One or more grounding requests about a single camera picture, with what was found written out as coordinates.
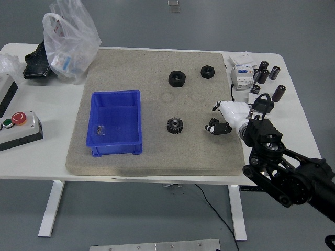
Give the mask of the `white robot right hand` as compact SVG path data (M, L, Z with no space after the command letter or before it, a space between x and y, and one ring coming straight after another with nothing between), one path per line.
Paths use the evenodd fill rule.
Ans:
M240 139L243 139L247 128L250 108L244 102L236 101L218 101L212 111L219 109L225 122L220 123L219 120L212 118L209 125L205 125L205 129L213 135L228 134L232 129L236 130Z

